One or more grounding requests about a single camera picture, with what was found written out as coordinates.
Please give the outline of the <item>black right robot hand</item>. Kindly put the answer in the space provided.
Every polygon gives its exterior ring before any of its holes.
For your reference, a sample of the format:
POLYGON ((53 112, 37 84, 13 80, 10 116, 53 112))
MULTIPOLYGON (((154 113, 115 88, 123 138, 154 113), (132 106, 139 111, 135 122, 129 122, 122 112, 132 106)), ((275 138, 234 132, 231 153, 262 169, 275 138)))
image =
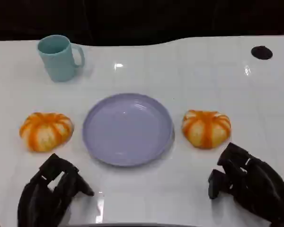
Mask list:
POLYGON ((211 172, 210 199, 216 199, 220 192, 230 194, 240 206, 272 226, 284 224, 284 181, 269 164, 231 142, 217 164, 224 171, 211 172))

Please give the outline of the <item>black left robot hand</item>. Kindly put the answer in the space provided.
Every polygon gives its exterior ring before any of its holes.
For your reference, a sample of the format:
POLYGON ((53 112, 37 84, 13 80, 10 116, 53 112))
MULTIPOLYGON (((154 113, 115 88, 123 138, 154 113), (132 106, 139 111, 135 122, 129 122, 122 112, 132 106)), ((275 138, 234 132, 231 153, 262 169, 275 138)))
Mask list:
POLYGON ((79 192, 94 196, 76 166, 51 154, 22 191, 18 203, 18 226, 59 226, 73 197, 79 192))

